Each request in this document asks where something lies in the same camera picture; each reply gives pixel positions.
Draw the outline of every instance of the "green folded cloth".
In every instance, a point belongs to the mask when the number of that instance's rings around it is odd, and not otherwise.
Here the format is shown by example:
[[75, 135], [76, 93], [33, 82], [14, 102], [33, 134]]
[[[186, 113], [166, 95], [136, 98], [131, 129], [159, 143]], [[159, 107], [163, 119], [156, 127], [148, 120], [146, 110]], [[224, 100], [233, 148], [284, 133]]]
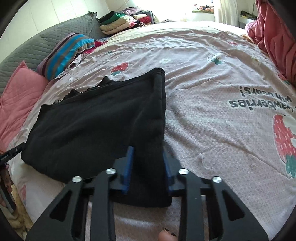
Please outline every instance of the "green folded cloth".
[[107, 24], [110, 24], [110, 23], [116, 21], [117, 19], [119, 19], [119, 18], [121, 18], [121, 17], [123, 17], [123, 16], [125, 16], [124, 13], [123, 13], [123, 14], [115, 13], [111, 18], [109, 18], [108, 20], [102, 22], [101, 25], [107, 25]]

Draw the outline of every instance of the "striped pillow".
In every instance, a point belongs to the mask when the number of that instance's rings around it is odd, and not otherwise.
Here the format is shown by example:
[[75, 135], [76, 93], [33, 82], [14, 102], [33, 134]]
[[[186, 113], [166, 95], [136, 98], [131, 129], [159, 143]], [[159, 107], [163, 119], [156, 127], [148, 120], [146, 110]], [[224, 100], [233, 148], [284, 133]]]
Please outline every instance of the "striped pillow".
[[48, 80], [62, 73], [84, 50], [95, 46], [94, 40], [83, 34], [71, 33], [38, 65], [36, 72]]

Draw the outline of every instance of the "metal bolt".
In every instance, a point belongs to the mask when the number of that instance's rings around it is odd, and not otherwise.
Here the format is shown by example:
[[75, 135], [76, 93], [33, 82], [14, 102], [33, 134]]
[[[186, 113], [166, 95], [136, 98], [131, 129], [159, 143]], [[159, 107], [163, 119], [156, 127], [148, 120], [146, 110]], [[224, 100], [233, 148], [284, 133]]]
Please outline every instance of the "metal bolt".
[[221, 183], [223, 180], [222, 180], [222, 178], [221, 177], [213, 177], [213, 182], [215, 182], [215, 183]]
[[82, 177], [80, 177], [80, 176], [76, 176], [76, 177], [72, 178], [72, 182], [74, 182], [74, 183], [79, 183], [81, 181], [82, 181]]
[[187, 175], [189, 173], [189, 171], [187, 169], [185, 169], [185, 168], [182, 168], [182, 169], [179, 170], [179, 173], [181, 175]]
[[114, 169], [114, 168], [109, 168], [109, 169], [106, 170], [106, 173], [107, 173], [107, 174], [115, 174], [115, 173], [116, 173], [116, 169]]

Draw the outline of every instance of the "pink pillow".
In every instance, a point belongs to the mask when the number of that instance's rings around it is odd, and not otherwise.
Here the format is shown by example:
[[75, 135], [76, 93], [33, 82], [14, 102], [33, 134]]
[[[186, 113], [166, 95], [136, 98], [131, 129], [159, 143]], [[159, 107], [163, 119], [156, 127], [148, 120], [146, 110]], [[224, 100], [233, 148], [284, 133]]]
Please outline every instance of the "pink pillow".
[[47, 84], [24, 61], [16, 68], [0, 97], [0, 151], [6, 151]]

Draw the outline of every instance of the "gray quilted cover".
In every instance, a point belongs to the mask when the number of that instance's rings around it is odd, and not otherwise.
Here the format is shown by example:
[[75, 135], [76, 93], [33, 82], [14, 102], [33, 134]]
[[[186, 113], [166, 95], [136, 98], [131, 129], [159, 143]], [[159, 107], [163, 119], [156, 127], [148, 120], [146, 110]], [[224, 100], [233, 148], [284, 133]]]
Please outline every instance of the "gray quilted cover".
[[95, 40], [106, 37], [99, 28], [96, 15], [97, 13], [89, 12], [82, 17], [59, 23], [33, 36], [15, 49], [0, 63], [0, 96], [21, 61], [24, 60], [28, 68], [36, 70], [38, 64], [67, 34], [80, 33]]

